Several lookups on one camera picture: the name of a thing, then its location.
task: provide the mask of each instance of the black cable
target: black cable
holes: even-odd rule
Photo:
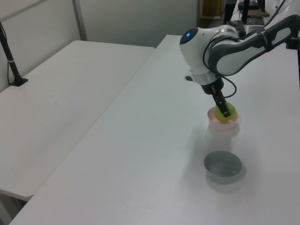
[[[271,17],[271,19],[269,19],[269,21],[264,25],[264,27],[268,26],[269,23],[274,19],[274,17],[279,12],[280,8],[283,6],[284,2],[285,2],[285,0],[282,1],[282,3],[280,4],[280,6],[277,8],[276,12],[273,14],[273,16]]]
[[[8,38],[7,38],[7,36],[6,36],[6,32],[5,32],[5,30],[4,30],[4,27],[2,26],[1,21],[0,21],[0,27],[1,27],[2,31],[3,31],[3,33],[4,33],[5,39],[6,39],[6,41],[7,41]],[[10,84],[10,82],[9,82],[9,62],[7,62],[7,82],[8,82],[8,85],[10,86],[11,84]]]
[[[239,10],[236,10],[232,15],[236,14]]]
[[[7,40],[8,38],[7,38],[7,36],[6,36],[5,30],[4,30],[3,26],[2,26],[1,21],[0,21],[0,27],[1,27],[2,31],[3,31],[3,33],[4,33],[5,39]]]
[[[205,62],[205,53],[206,53],[207,49],[209,48],[210,44],[211,44],[212,42],[214,42],[214,41],[217,39],[217,38],[214,38],[214,39],[213,39],[213,37],[211,38],[210,42],[208,43],[208,45],[207,45],[207,46],[205,47],[205,49],[204,49],[203,56],[202,56],[202,60],[203,60],[203,63],[204,63],[204,65],[206,66],[207,69],[209,69],[210,71],[212,71],[212,72],[215,73],[216,75],[220,76],[221,78],[227,80],[229,83],[231,83],[231,84],[233,85],[233,87],[234,87],[234,92],[233,92],[233,94],[224,97],[224,98],[230,98],[230,97],[232,97],[233,95],[235,95],[235,93],[237,92],[237,87],[236,87],[235,83],[232,82],[231,80],[229,80],[229,79],[228,79],[227,77],[225,77],[224,75],[220,74],[218,71],[212,70],[212,69],[206,64],[206,62]],[[232,38],[232,37],[226,37],[226,38],[224,38],[222,41],[224,41],[224,40],[233,40],[233,38]]]
[[[9,82],[9,63],[7,62],[7,82],[8,82],[8,85],[10,86],[10,82]]]

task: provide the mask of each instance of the white table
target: white table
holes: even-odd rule
[[[0,193],[29,200],[153,51],[75,41],[0,93]]]
[[[179,40],[162,41],[11,225],[299,224],[297,52],[281,45],[232,77],[240,125],[223,133],[207,128],[212,97],[183,79]],[[246,174],[208,180],[213,150]]]

